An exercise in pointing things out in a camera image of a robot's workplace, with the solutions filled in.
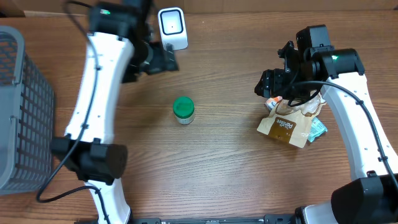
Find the beige dried mushroom bag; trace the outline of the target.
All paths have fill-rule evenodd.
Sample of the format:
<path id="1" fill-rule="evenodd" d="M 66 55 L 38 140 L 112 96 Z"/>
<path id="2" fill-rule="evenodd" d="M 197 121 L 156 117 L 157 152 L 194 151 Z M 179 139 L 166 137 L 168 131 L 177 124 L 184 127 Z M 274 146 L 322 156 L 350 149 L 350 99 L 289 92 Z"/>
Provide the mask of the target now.
<path id="1" fill-rule="evenodd" d="M 303 148 L 308 141 L 312 119 L 321 112 L 326 101 L 320 94 L 303 105 L 290 107 L 281 100 L 269 116 L 263 118 L 257 131 L 271 138 Z"/>

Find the teal snack packet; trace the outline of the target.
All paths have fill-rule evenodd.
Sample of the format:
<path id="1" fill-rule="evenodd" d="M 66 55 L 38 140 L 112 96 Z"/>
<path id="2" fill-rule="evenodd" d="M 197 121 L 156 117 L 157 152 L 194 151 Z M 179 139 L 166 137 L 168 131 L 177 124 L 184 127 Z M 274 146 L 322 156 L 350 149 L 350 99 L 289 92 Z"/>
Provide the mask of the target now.
<path id="1" fill-rule="evenodd" d="M 314 117 L 312 119 L 312 124 L 310 128 L 310 132 L 308 134 L 308 141 L 314 142 L 316 138 L 320 137 L 322 134 L 327 133 L 328 130 L 326 126 L 317 118 Z"/>

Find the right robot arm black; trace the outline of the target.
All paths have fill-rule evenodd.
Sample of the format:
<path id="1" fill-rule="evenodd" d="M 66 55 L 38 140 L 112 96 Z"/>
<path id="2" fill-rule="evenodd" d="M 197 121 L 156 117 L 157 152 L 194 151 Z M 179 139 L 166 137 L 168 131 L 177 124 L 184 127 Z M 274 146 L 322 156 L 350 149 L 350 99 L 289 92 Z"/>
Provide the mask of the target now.
<path id="1" fill-rule="evenodd" d="M 328 202 L 266 215 L 266 223 L 395 223 L 397 154 L 371 102 L 364 65 L 354 49 L 335 49 L 324 25 L 308 26 L 278 50 L 283 69 L 265 70 L 254 91 L 302 106 L 317 96 L 329 105 L 346 147 L 351 182 Z"/>

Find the green bottle cap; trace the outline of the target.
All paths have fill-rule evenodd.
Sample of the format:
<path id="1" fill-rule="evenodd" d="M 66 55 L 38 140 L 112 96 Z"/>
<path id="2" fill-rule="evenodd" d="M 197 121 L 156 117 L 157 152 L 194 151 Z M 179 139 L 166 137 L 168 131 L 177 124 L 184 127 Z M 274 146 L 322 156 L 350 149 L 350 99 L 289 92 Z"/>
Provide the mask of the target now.
<path id="1" fill-rule="evenodd" d="M 191 98 L 181 96 L 173 103 L 174 115 L 180 119 L 187 119 L 194 113 L 195 106 Z"/>

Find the clear jar white contents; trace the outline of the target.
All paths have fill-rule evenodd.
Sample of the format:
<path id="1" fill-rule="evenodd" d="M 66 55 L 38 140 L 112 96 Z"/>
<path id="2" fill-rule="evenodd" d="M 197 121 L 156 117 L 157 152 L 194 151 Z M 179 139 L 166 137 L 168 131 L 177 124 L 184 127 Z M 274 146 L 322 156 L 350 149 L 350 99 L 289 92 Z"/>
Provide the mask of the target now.
<path id="1" fill-rule="evenodd" d="M 190 124 L 195 118 L 195 105 L 187 96 L 178 97 L 173 103 L 173 112 L 180 124 Z"/>

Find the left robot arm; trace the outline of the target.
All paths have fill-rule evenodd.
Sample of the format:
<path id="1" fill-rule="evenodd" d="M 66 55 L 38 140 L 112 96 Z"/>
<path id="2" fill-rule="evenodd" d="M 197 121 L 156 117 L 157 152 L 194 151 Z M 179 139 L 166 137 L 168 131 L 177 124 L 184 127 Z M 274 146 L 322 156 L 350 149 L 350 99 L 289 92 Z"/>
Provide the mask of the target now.
<path id="1" fill-rule="evenodd" d="M 178 70 L 174 50 L 153 40 L 147 18 L 151 1 L 98 2 L 89 8 L 83 78 L 71 120 L 50 143 L 61 167 L 91 192 L 98 223 L 129 223 L 132 212 L 121 177 L 127 147 L 114 143 L 119 89 L 139 75 Z"/>

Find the orange tissue pack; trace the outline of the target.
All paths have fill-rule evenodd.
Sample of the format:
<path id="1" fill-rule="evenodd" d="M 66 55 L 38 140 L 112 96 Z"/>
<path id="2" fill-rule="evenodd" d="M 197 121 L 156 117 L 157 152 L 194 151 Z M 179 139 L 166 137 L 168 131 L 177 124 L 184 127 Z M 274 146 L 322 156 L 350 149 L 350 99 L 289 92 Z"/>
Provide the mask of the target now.
<path id="1" fill-rule="evenodd" d="M 281 96 L 277 96 L 275 98 L 268 98 L 264 105 L 269 111 L 272 111 L 273 108 L 281 101 L 283 98 Z"/>

